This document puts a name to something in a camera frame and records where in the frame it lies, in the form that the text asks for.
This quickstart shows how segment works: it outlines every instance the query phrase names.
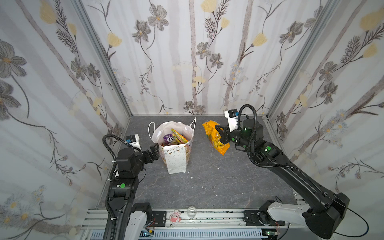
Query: paper bag handle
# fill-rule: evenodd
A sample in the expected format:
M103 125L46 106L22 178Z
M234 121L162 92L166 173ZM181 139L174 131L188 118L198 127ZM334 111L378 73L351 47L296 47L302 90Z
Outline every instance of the paper bag handle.
M152 140L153 142L153 139L152 139L152 136L151 134L149 133L149 127L151 126L151 124L153 124L153 132L155 132L155 122L150 122L149 125L148 125L148 136L149 138Z
M196 117L195 117L195 119L193 119L192 123L195 123L195 124L193 125L193 131L195 131L195 126L196 126Z

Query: gray marble surface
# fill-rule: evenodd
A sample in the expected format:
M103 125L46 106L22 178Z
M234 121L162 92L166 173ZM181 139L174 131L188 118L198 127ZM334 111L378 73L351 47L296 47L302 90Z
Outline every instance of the gray marble surface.
M189 125L194 116L133 116L127 134L138 134L143 150L153 142L148 124L156 126L175 121ZM147 175L136 192L135 202L150 202L152 208L231 208L259 207L278 196L284 203L296 204L292 188L268 169L254 166L245 152L230 148L222 156L208 141L202 124L214 120L228 124L224 116L197 116L190 161L185 173L168 174L162 159L146 164ZM264 139L271 141L264 127ZM108 187L98 208L104 208Z

